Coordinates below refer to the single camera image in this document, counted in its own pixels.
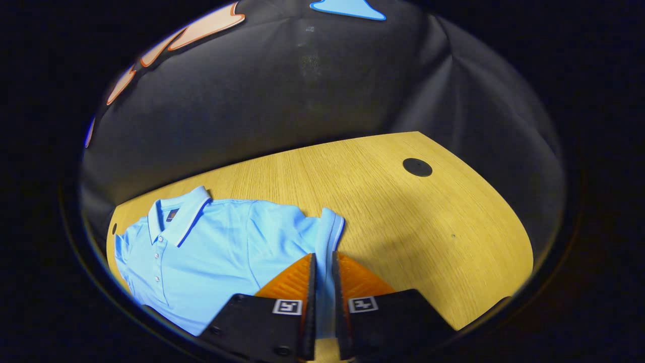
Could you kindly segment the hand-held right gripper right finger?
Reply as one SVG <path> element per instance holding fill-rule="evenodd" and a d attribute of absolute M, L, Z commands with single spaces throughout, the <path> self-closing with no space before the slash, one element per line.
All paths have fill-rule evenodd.
<path fill-rule="evenodd" d="M 341 360 L 396 361 L 434 350 L 456 336 L 418 290 L 396 291 L 338 251 L 332 257 L 332 277 Z"/>

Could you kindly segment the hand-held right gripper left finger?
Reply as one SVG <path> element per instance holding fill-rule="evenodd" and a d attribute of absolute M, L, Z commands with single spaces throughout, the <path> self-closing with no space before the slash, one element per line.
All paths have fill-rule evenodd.
<path fill-rule="evenodd" d="M 256 294 L 233 294 L 200 340 L 239 361 L 313 361 L 316 256 L 284 269 Z"/>

